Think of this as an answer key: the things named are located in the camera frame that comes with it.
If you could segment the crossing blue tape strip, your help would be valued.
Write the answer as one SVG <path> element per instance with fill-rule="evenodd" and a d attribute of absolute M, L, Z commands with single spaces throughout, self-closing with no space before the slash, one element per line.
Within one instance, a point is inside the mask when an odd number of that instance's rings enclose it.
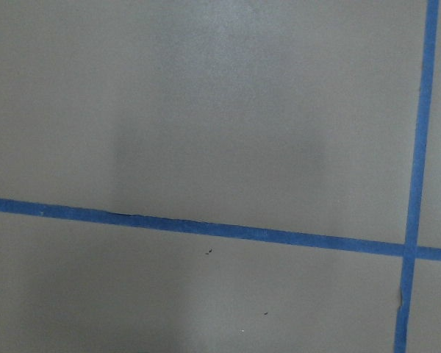
<path fill-rule="evenodd" d="M 404 250 L 401 261 L 401 303 L 400 307 L 398 308 L 395 323 L 394 352 L 405 352 L 407 346 L 412 287 L 415 272 L 415 261 L 417 258 L 420 210 L 426 165 L 426 148 L 431 111 L 434 60 L 437 44 L 438 12 L 439 2 L 437 0 L 426 2 L 420 89 L 412 157 L 412 174 L 406 216 Z"/>

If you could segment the long blue tape strip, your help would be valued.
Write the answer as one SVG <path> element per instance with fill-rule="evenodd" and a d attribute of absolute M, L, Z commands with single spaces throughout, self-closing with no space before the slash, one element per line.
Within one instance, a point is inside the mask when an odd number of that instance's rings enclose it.
<path fill-rule="evenodd" d="M 231 224 L 160 218 L 147 215 L 127 215 L 103 210 L 24 202 L 12 199 L 0 198 L 0 212 L 96 224 L 110 224 L 122 227 L 316 247 L 321 249 L 336 249 L 348 252 L 381 254 L 393 257 L 402 257 L 404 255 L 404 245 L 402 243 L 388 243 L 375 240 L 316 235 Z"/>

